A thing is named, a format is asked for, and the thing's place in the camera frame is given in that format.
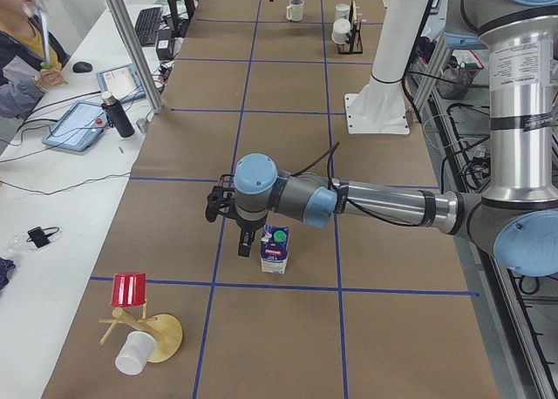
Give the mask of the white mug grey inside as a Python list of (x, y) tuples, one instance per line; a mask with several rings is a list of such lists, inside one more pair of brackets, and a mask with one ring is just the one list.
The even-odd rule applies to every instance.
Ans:
[(286, 6), (286, 18), (290, 22), (301, 22), (303, 20), (304, 0), (289, 0)]

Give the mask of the blue white milk carton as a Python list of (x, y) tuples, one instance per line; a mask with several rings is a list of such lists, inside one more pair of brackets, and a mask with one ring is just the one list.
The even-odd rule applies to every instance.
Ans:
[(264, 273), (284, 274), (289, 258), (289, 229), (265, 224), (260, 243), (261, 269)]

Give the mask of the red cup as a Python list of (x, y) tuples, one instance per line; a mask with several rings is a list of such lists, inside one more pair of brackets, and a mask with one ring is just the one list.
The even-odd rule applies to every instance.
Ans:
[(146, 274), (125, 272), (113, 276), (111, 306), (130, 308), (146, 303)]

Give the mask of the white cup by tree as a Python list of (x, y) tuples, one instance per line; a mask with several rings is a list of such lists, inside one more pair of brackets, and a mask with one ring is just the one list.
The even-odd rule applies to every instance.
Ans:
[(126, 342), (114, 360), (116, 368), (125, 375), (138, 375), (156, 348), (155, 339), (143, 331), (128, 334)]

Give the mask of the wooden mug tree stand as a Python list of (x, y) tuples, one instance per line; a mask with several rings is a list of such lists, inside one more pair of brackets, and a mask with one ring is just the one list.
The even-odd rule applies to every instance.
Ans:
[(117, 325), (125, 324), (154, 338), (156, 345), (148, 358), (149, 362), (159, 363), (168, 360), (178, 351), (182, 344), (183, 329), (180, 321), (171, 314), (156, 314), (150, 317), (146, 314), (146, 304), (142, 306), (141, 317), (134, 316), (125, 308), (114, 308), (112, 310), (112, 318), (98, 319), (99, 323), (109, 325), (99, 343), (103, 345)]

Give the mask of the far teach pendant tablet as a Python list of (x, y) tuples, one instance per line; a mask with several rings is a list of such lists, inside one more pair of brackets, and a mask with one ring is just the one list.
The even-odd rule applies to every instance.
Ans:
[(135, 64), (124, 64), (98, 71), (96, 78), (102, 92), (110, 92), (121, 103), (132, 102), (146, 96)]

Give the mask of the teach pendant tablet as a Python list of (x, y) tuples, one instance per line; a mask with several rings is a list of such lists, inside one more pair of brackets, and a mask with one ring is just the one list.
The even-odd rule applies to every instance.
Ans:
[(146, 96), (135, 64), (124, 64), (98, 71), (96, 78), (102, 92), (110, 92), (121, 103), (132, 102)]
[(84, 152), (97, 141), (106, 126), (101, 105), (78, 101), (42, 138), (42, 143), (52, 149)]

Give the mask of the near teach pendant tablet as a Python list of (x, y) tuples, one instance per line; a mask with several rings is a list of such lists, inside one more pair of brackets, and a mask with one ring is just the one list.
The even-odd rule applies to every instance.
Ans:
[(42, 138), (42, 143), (52, 149), (84, 152), (97, 141), (106, 126), (101, 105), (78, 101)]

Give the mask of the black box on desk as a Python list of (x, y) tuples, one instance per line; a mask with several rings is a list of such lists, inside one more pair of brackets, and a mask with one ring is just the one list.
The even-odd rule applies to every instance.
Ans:
[(158, 31), (155, 51), (159, 61), (169, 61), (174, 58), (174, 37), (170, 28)]

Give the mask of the small black device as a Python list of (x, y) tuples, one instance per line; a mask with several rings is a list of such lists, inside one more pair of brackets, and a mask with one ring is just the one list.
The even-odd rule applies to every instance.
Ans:
[(34, 227), (27, 232), (27, 242), (32, 242), (37, 248), (44, 247), (51, 243), (51, 237), (59, 231), (59, 227)]

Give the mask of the lower white mug on rack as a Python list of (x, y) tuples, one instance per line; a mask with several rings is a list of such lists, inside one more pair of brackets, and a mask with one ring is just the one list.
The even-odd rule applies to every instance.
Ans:
[(345, 18), (338, 18), (332, 27), (331, 39), (335, 44), (345, 44), (351, 32), (351, 22)]

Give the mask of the black keyboard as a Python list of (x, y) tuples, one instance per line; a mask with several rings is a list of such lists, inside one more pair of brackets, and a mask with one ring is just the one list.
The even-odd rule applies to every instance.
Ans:
[(139, 12), (134, 30), (142, 47), (156, 44), (161, 17), (161, 7), (145, 8)]

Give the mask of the upper white mug on rack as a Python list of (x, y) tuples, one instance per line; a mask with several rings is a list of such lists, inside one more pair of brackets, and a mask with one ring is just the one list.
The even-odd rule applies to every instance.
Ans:
[(350, 13), (350, 5), (347, 3), (337, 3), (335, 6), (334, 20), (348, 19)]

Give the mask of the seated person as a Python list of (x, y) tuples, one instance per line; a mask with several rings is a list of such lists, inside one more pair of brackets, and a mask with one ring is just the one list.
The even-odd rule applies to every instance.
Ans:
[(50, 34), (44, 52), (36, 0), (1, 0), (1, 118), (26, 119), (44, 94), (65, 85), (70, 56)]

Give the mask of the aluminium frame post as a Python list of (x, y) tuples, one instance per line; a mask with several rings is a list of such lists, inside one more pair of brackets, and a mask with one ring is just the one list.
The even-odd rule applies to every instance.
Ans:
[(113, 22), (128, 55), (136, 66), (140, 82), (143, 85), (152, 111), (154, 114), (159, 114), (163, 106), (162, 100), (153, 81), (153, 75), (148, 67), (144, 52), (140, 46), (135, 29), (133, 28), (133, 23), (125, 2), (124, 0), (106, 0), (106, 3), (112, 13)]

